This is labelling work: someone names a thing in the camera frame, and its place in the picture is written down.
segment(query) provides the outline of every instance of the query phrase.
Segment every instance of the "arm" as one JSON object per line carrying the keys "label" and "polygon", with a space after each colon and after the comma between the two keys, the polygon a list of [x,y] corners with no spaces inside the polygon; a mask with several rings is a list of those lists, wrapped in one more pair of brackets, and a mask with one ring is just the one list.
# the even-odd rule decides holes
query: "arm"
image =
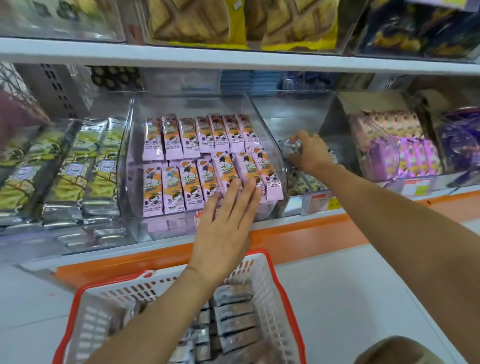
{"label": "arm", "polygon": [[334,164],[318,135],[299,133],[291,161],[323,182],[469,363],[480,363],[480,236]]}
{"label": "arm", "polygon": [[214,220],[218,196],[205,204],[190,263],[167,291],[105,342],[85,364],[163,364],[215,288],[238,266],[249,247],[250,226],[260,203],[255,182],[232,182]]}

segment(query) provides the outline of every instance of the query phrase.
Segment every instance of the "hand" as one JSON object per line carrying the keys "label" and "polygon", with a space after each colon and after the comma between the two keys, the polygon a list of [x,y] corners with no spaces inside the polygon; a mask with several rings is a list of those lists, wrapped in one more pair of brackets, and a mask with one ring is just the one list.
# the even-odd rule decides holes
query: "hand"
{"label": "hand", "polygon": [[302,171],[321,181],[322,172],[336,165],[328,153],[327,144],[318,134],[310,136],[304,130],[300,130],[291,140],[298,139],[301,140],[300,154],[290,154],[288,159]]}
{"label": "hand", "polygon": [[249,180],[238,197],[240,179],[230,184],[222,207],[214,220],[218,195],[205,204],[187,268],[197,271],[212,288],[216,288],[240,264],[250,246],[247,240],[257,212],[262,191]]}

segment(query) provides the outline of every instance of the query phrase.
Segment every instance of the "basket rim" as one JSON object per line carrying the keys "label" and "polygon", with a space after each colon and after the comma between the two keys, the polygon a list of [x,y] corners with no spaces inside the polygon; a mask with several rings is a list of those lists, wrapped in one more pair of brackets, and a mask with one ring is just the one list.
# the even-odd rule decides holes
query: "basket rim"
{"label": "basket rim", "polygon": [[[306,358],[306,353],[305,353],[305,344],[303,342],[303,338],[300,332],[300,328],[297,323],[297,319],[295,317],[295,314],[293,313],[293,308],[292,305],[290,304],[290,300],[288,299],[287,292],[281,285],[280,281],[278,280],[278,277],[276,276],[275,268],[272,262],[272,258],[270,257],[270,254],[264,250],[264,249],[252,249],[247,252],[245,257],[248,257],[250,255],[256,255],[256,254],[262,254],[265,256],[268,264],[268,268],[270,269],[270,273],[272,275],[272,279],[278,289],[278,292],[280,293],[280,298],[282,299],[283,306],[285,308],[285,312],[287,313],[287,319],[288,323],[290,324],[290,327],[293,332],[293,336],[295,338],[295,341],[297,343],[298,349],[299,349],[299,356],[300,356],[300,363],[301,364],[307,364],[307,358]],[[73,297],[73,302],[72,302],[72,307],[70,309],[70,313],[68,315],[68,321],[67,321],[67,327],[65,329],[65,334],[63,335],[62,340],[60,341],[60,344],[58,348],[55,350],[55,354],[53,355],[53,360],[52,364],[63,364],[63,359],[65,356],[65,350],[67,349],[67,346],[70,342],[70,339],[72,338],[72,333],[73,329],[75,327],[75,321],[77,319],[77,314],[78,314],[78,309],[80,307],[80,301],[82,299],[83,294],[85,293],[86,290],[90,288],[96,288],[96,287],[101,287],[101,286],[106,286],[109,284],[115,284],[115,283],[122,283],[122,282],[127,282],[129,280],[137,279],[141,277],[144,272],[149,271],[149,269],[142,270],[140,272],[136,273],[131,273],[127,274],[125,276],[117,277],[114,279],[106,279],[103,281],[99,281],[93,284],[87,284],[82,286],[75,292],[75,295]]]}

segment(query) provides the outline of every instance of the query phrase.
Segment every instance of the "shopping basket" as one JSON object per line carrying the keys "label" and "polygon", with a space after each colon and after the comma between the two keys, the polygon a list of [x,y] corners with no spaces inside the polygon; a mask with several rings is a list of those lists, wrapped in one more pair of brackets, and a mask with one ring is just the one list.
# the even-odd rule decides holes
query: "shopping basket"
{"label": "shopping basket", "polygon": [[[170,287],[186,265],[119,277],[80,288],[73,298],[67,329],[53,364],[83,363],[108,335],[116,313],[136,300],[153,301]],[[282,364],[306,364],[305,346],[287,294],[266,251],[250,251],[225,282],[249,281],[264,338],[281,353]]]}

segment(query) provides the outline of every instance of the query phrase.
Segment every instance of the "white floor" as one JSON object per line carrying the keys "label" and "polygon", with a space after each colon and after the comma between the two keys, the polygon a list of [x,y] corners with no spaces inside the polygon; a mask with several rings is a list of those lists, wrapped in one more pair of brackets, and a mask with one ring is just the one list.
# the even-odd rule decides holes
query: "white floor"
{"label": "white floor", "polygon": [[[480,219],[464,223],[480,234]],[[466,363],[391,267],[369,245],[276,267],[307,361],[350,364],[375,342],[403,335],[446,364]],[[48,364],[73,295],[18,269],[0,269],[2,364]]]}

